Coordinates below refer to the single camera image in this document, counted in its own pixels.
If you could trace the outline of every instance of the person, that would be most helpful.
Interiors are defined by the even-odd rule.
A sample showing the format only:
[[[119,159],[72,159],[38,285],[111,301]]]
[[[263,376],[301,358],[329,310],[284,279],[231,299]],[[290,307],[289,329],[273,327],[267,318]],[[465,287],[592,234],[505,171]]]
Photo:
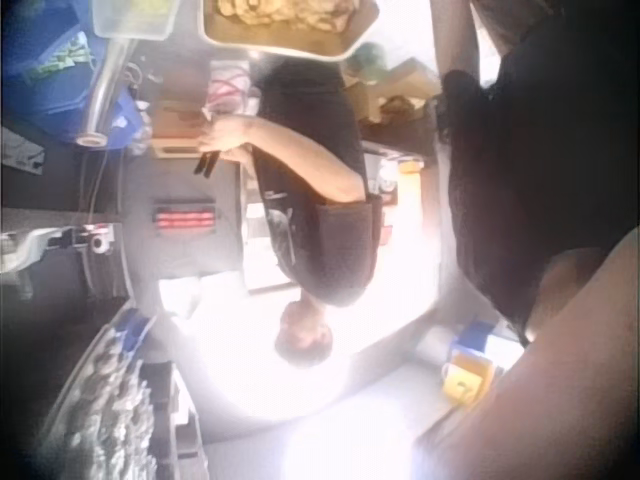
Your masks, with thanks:
[[[221,116],[202,151],[253,171],[283,272],[301,287],[281,317],[276,350],[309,367],[331,353],[328,305],[355,301],[372,278],[381,201],[368,190],[355,115],[336,65],[281,60],[258,86],[258,117]],[[253,146],[253,161],[243,145]]]
[[[488,89],[470,2],[431,0],[458,264],[531,345],[416,478],[600,478],[637,453],[637,2],[473,5]]]

